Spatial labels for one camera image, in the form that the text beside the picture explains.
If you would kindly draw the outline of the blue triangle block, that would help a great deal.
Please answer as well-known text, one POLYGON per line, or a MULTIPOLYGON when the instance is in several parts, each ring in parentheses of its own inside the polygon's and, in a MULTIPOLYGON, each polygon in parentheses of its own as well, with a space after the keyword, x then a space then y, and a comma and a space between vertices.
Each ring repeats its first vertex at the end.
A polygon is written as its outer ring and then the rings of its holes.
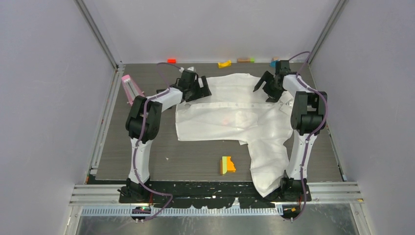
POLYGON ((276 65, 277 65, 277 62, 279 61, 279 57, 273 57, 272 59, 271 59, 271 62, 270 62, 270 64, 269 64, 269 66, 270 67, 272 67, 272 68, 275 68, 276 67, 276 65))

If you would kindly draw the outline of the tan and green block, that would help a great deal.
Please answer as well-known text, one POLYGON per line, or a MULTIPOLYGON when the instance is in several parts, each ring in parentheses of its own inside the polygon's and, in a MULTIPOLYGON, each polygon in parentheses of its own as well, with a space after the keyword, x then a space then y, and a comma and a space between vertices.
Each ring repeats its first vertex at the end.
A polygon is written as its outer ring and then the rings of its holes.
POLYGON ((254 63, 255 59, 252 57, 246 57, 246 58, 238 58, 237 59, 238 63, 254 63))

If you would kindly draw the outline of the pink metronome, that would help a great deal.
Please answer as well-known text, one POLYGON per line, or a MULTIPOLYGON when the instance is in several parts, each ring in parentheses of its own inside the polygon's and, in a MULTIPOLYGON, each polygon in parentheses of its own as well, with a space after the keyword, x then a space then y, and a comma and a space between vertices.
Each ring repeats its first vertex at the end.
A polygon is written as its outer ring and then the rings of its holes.
POLYGON ((145 96, 145 93, 139 88, 134 79, 130 75, 124 75, 121 83, 128 98, 128 104, 133 105, 137 96, 145 96))

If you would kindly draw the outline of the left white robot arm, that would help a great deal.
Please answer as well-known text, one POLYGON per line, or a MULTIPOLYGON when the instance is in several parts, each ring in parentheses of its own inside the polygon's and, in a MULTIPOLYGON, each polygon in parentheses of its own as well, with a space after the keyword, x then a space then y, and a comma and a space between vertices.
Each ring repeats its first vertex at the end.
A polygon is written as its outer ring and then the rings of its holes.
POLYGON ((182 102, 211 96, 205 76, 183 70, 176 82, 153 96, 134 98, 126 120, 131 141, 131 169, 126 185, 119 189, 120 203, 146 202, 156 192, 149 187, 149 159, 153 140, 159 133, 162 113, 182 102))

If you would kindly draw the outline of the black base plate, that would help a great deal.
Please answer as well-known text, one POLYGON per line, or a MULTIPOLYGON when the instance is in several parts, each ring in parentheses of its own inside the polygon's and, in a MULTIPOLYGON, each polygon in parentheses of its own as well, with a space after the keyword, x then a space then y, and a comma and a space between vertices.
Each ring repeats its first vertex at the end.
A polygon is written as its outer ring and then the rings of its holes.
POLYGON ((252 182, 201 182, 201 181, 149 181, 147 189, 127 183, 118 189, 119 202, 128 204, 148 203, 155 208, 202 209, 230 208, 238 203, 242 209, 272 208, 276 203, 310 202, 310 194, 303 190, 279 188, 262 197, 252 182))

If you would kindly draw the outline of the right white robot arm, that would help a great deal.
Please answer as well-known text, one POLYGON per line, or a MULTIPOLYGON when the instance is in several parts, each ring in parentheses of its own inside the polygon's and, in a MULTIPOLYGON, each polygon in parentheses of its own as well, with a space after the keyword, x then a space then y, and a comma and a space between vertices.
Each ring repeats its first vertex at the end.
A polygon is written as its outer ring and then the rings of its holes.
POLYGON ((304 82, 298 72, 291 70, 288 60, 277 61, 274 74, 264 72, 254 91, 259 89, 268 96, 266 101, 269 103, 282 101, 284 92, 288 92, 294 98, 290 115, 294 145, 280 186, 272 195, 280 196, 286 201, 297 200, 306 203, 310 200, 307 166, 314 142, 326 126, 327 93, 313 89, 304 82))

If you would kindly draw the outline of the yellow arch block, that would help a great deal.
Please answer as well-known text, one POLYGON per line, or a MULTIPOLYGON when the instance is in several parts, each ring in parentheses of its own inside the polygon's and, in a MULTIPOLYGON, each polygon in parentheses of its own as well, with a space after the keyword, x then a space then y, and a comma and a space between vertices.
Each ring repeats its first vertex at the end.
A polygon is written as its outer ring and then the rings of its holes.
POLYGON ((227 60, 225 62, 219 62, 219 63, 217 63, 217 66, 218 66, 219 69, 222 69, 222 68, 230 67, 231 64, 232 64, 231 60, 227 60))

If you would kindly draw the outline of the white shirt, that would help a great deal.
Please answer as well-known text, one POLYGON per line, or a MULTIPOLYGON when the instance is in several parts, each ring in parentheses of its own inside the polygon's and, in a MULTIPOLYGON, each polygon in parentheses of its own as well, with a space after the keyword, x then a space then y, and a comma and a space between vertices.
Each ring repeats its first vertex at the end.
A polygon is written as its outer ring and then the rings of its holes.
POLYGON ((258 77, 248 73, 209 77, 211 95, 176 108, 180 141, 235 140, 248 146, 250 172, 257 192, 266 197, 280 185, 289 157, 285 142, 292 136, 293 96, 269 103, 254 91, 258 77))

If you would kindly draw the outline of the orange yellow block pile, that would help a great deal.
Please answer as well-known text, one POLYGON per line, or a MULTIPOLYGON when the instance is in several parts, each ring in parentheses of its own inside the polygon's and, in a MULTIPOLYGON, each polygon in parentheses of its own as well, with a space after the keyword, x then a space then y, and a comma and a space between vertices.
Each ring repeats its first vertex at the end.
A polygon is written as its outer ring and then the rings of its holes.
POLYGON ((231 156, 223 156, 220 160, 220 174, 235 173, 236 167, 231 160, 231 156))

